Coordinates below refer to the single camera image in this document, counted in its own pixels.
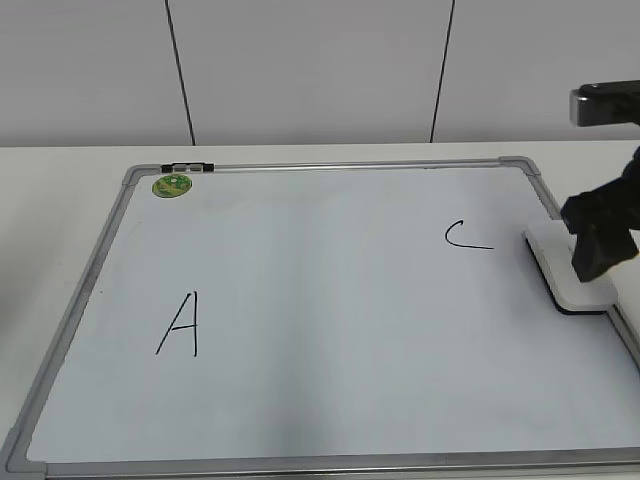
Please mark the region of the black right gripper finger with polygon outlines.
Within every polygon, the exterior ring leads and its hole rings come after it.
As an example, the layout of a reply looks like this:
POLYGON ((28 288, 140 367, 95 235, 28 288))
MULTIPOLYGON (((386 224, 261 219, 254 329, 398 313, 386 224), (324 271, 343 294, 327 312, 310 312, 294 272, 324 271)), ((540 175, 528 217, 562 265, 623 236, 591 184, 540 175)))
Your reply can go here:
POLYGON ((572 266, 579 281, 587 283, 638 254, 639 249, 624 225, 588 224, 577 233, 572 266))

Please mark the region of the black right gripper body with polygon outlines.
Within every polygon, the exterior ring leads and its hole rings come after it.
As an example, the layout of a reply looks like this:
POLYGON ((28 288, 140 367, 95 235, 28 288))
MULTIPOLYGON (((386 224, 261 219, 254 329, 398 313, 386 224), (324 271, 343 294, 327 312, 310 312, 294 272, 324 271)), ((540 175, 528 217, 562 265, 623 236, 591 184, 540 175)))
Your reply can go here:
POLYGON ((606 221, 639 230, 639 149, 618 178, 569 197, 560 213, 571 234, 579 233, 587 225, 602 225, 606 221))

